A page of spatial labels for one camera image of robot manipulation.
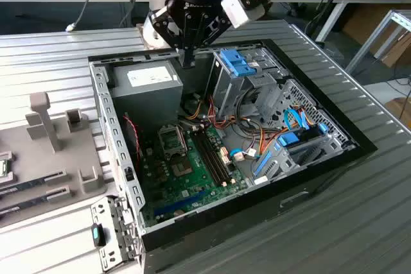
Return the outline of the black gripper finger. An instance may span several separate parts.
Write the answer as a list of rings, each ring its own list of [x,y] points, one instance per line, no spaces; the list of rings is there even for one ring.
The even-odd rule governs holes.
[[[160,37],[177,51],[181,66],[189,68],[189,48],[184,45],[184,34],[170,15],[168,7],[151,12],[150,22]]]
[[[195,51],[212,44],[230,26],[231,22],[226,15],[217,15],[213,20],[203,15],[193,41],[189,45],[189,67],[194,66]]]

